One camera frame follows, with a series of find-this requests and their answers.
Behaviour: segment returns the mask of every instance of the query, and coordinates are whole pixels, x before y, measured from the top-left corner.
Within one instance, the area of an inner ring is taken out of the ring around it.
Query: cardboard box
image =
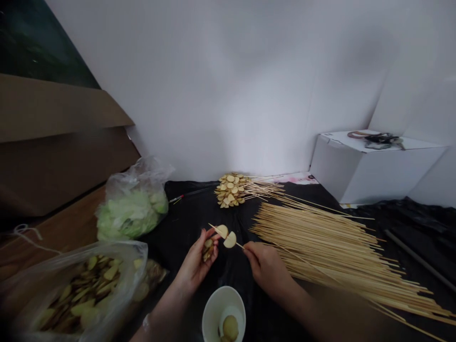
[[[365,147],[364,139],[350,138],[347,133],[318,135],[310,167],[310,173],[339,203],[404,198],[446,149],[403,137],[405,151],[398,146],[374,150]]]
[[[0,75],[0,216],[43,216],[140,157],[105,91]]]

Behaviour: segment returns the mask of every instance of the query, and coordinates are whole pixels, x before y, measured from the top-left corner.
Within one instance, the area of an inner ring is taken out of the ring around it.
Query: clear plastic bag
[[[147,157],[109,177],[106,202],[96,213],[98,239],[135,239],[152,231],[168,213],[164,184],[173,171],[172,166]]]
[[[22,332],[20,338],[24,341],[108,341],[115,333],[113,327],[124,321],[124,315],[138,286],[144,281],[147,273],[147,252],[147,244],[143,242],[99,241],[57,256],[4,282],[3,309],[11,317],[15,317],[15,326]],[[80,272],[81,265],[98,255],[121,260],[123,268],[110,301],[96,315],[93,323],[80,334],[38,331],[43,312],[60,296],[75,274]]]

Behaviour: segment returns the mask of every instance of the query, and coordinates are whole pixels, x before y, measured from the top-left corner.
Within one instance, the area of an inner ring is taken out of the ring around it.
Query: right hand
[[[276,303],[281,304],[297,283],[288,273],[276,249],[252,241],[246,243],[244,248],[256,283]]]

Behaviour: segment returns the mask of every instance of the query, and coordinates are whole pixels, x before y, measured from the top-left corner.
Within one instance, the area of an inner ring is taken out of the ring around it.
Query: hand
[[[299,285],[288,273],[276,249],[252,241],[246,243],[244,248],[256,283],[276,303],[283,304],[286,295]]]
[[[178,284],[178,287],[185,289],[190,295],[195,293],[219,255],[218,244],[220,235],[216,234],[211,237],[214,233],[214,228],[211,228],[209,231],[206,231],[205,229],[201,230],[201,236],[190,247],[185,260],[177,273],[176,279],[174,280]],[[214,241],[214,250],[212,251],[212,256],[204,263],[202,260],[202,251],[204,242],[209,238]]]

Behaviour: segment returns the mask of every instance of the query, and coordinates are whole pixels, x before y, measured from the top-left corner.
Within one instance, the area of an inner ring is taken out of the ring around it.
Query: bag of potato slices
[[[2,284],[4,312],[25,341],[109,341],[168,271],[147,244],[100,241],[32,266]]]

